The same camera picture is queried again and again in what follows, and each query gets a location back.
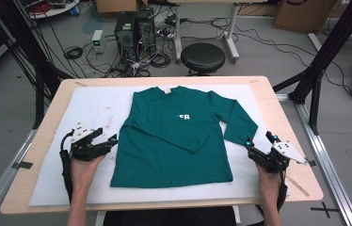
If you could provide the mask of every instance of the black metal frame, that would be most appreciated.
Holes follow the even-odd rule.
[[[343,48],[345,42],[352,35],[352,0],[341,16],[338,23],[334,26],[326,42],[312,61],[311,65],[302,73],[291,77],[284,82],[273,87],[275,92],[299,82],[295,90],[288,94],[289,98],[298,105],[305,104],[305,99],[312,91],[311,111],[309,125],[313,132],[318,135],[317,115],[320,100],[320,88],[323,74],[328,65]]]

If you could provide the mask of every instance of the gray floor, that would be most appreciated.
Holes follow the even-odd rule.
[[[85,12],[84,8],[81,8],[81,15],[78,17],[72,17],[65,13],[51,18],[51,23],[64,48],[72,45],[83,46],[84,42],[91,38],[90,34],[84,34],[82,31],[83,26],[87,24],[89,19],[90,11]],[[113,34],[115,22],[113,19],[105,19],[102,27],[106,35]],[[272,22],[271,18],[243,18],[238,19],[236,25],[243,30],[256,29],[261,38],[265,40],[271,39],[277,43],[297,45],[311,53],[315,53],[311,42],[305,34],[274,29]],[[59,58],[65,62],[47,20],[40,21],[40,27],[45,39],[50,43]],[[219,34],[219,31],[209,25],[195,25],[184,28],[182,35],[213,37],[216,34]],[[255,37],[255,33],[252,31],[244,32],[243,34]],[[320,41],[326,38],[321,34],[318,37]],[[183,44],[187,45],[194,41],[196,40],[183,40]],[[210,40],[210,42],[216,43],[225,49],[225,45],[221,40]],[[264,45],[256,40],[242,36],[239,37],[239,41],[235,44],[239,51],[240,59],[235,64],[232,64],[232,60],[228,59],[225,65],[214,75],[265,75],[272,85],[277,85],[279,82],[305,69],[305,66],[299,61],[297,56],[281,53],[274,46]],[[285,51],[298,53],[306,64],[312,61],[312,56],[296,48],[287,46],[281,48]],[[96,65],[101,62],[112,62],[115,54],[115,42],[108,42],[105,53],[98,56]],[[172,57],[171,64],[165,69],[150,68],[152,76],[184,76],[187,74],[188,69],[183,65],[176,64],[172,53],[169,53],[169,56]],[[76,61],[86,73],[92,72],[91,68],[83,63],[83,58]],[[335,58],[335,62],[344,71],[345,84],[352,88],[352,40],[345,44],[343,50]],[[72,65],[79,72],[78,68],[74,64]],[[60,64],[57,64],[57,67],[65,71]],[[342,75],[335,66],[331,65],[327,74],[328,78],[334,83],[342,82]],[[294,86],[284,89],[280,93],[289,93],[293,89]],[[12,56],[9,53],[4,54],[0,58],[0,176],[34,124],[34,103],[34,90]],[[305,154],[309,159],[315,159],[294,104],[284,102],[281,105],[296,132]],[[334,167],[339,172],[346,192],[352,201],[352,97],[341,87],[331,85],[326,78],[323,79],[321,91],[318,128]],[[322,202],[325,203],[327,208],[338,208],[322,171],[319,167],[313,167],[312,169],[324,191],[324,199],[319,202],[287,202],[280,212],[283,224],[344,225],[344,220],[340,213],[329,212],[328,218],[325,211],[311,210],[311,207],[323,207]],[[240,206],[240,214],[243,225],[261,220],[259,212],[251,205]],[[96,212],[88,213],[88,225],[94,225],[95,216]],[[5,216],[0,213],[0,225],[64,225],[66,218],[67,213],[26,216]]]

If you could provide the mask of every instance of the desk leg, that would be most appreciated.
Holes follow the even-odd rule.
[[[176,52],[176,63],[181,62],[181,55],[182,55],[182,40],[180,39],[180,13],[178,8],[176,10],[176,25],[175,25],[175,35],[174,35],[174,43],[175,43],[175,52]]]
[[[239,8],[239,5],[234,3],[234,5],[232,6],[232,15],[231,15],[229,29],[223,34],[223,39],[226,40],[227,46],[229,46],[230,52],[232,53],[232,60],[233,60],[232,63],[235,63],[235,61],[238,58],[240,58],[240,56],[238,55],[237,49],[235,48],[234,42],[232,41],[232,32],[234,30],[238,8]]]

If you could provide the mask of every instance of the shelf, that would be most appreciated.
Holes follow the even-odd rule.
[[[79,1],[80,0],[73,0],[73,2],[67,3],[65,5],[65,8],[50,8],[50,10],[48,10],[46,13],[39,14],[39,15],[34,15],[33,13],[29,13],[29,16],[31,19],[39,19],[39,18],[55,16],[57,14],[68,11],[71,8],[74,8],[79,3]]]

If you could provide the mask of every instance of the cardboard box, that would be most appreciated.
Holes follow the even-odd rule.
[[[274,27],[317,34],[341,0],[281,0]]]
[[[141,0],[146,6],[148,0]],[[138,11],[140,7],[139,0],[97,0],[97,11],[104,12],[121,12],[121,11]]]

